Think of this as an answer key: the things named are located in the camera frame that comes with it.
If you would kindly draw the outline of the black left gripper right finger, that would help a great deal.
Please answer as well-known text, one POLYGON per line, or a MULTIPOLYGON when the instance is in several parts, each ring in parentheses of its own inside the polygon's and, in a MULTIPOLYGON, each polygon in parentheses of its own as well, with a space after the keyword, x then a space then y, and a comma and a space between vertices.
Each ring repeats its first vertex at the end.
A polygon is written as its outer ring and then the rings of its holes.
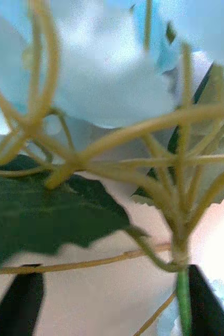
POLYGON ((189 266, 192 335, 224 335, 224 308, 196 265, 189 266))

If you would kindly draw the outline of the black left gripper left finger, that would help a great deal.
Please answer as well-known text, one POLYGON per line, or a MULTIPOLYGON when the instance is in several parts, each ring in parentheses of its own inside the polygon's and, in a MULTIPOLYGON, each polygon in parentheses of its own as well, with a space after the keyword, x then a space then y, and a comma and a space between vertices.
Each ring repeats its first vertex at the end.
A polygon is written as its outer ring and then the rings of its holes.
POLYGON ((42 274, 16 275, 0 300, 0 335, 33 335, 43 298, 42 274))

